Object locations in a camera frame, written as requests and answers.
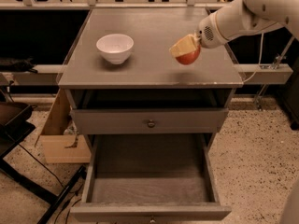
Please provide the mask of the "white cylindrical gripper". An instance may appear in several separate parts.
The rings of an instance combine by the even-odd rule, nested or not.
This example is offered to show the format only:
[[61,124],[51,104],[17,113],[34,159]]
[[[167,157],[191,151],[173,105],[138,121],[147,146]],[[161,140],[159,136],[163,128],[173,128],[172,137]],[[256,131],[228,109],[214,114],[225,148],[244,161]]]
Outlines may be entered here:
[[185,35],[169,49],[169,52],[175,58],[197,52],[200,50],[199,41],[206,49],[214,49],[228,42],[228,39],[221,34],[215,15],[209,15],[199,22],[198,36]]

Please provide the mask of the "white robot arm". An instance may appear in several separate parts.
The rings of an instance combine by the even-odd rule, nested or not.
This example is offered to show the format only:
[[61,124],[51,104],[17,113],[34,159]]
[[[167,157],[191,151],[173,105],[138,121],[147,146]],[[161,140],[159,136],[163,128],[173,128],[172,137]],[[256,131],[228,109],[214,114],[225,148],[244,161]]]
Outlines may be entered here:
[[299,38],[299,0],[233,0],[203,18],[197,31],[181,38],[169,51],[174,57],[198,48],[214,49],[243,35],[285,27]]

